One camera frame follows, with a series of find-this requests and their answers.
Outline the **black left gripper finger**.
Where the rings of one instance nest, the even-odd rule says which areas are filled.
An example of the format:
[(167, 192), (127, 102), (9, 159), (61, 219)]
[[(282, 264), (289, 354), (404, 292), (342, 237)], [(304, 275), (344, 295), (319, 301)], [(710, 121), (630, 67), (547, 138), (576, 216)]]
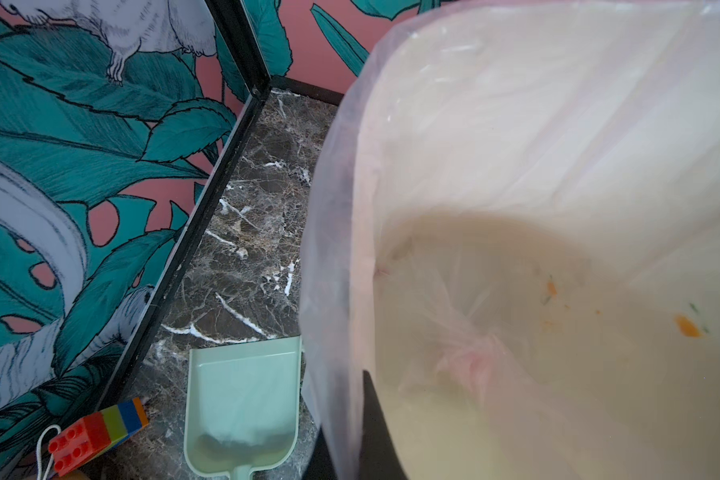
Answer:
[[(362, 443), (355, 479), (406, 480), (408, 476), (395, 451), (372, 377), (367, 371), (363, 372), (363, 392)], [(310, 461), (302, 478), (304, 480), (338, 478), (322, 430), (318, 432)]]

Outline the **pale green dustpan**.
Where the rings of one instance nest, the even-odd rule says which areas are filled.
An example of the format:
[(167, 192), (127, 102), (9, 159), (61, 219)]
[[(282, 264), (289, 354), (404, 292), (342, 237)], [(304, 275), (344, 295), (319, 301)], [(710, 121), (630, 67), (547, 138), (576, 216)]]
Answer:
[(288, 459), (301, 354), (300, 337), (190, 351), (183, 449), (196, 475), (249, 479)]

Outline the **cream trash bin with bag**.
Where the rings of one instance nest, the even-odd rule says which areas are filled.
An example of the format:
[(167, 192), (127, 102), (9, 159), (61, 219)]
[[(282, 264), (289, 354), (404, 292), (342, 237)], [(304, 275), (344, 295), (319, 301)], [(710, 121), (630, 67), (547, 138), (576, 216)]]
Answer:
[(302, 239), (310, 407), (355, 479), (720, 479), (720, 1), (458, 1), (345, 94)]

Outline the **colourful toy brick block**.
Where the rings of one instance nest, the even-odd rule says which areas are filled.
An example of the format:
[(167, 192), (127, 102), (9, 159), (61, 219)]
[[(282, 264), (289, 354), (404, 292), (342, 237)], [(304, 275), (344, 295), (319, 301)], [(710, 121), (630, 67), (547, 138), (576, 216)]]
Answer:
[(49, 441), (51, 473), (59, 477), (71, 473), (124, 443), (148, 424), (139, 398), (82, 417)]

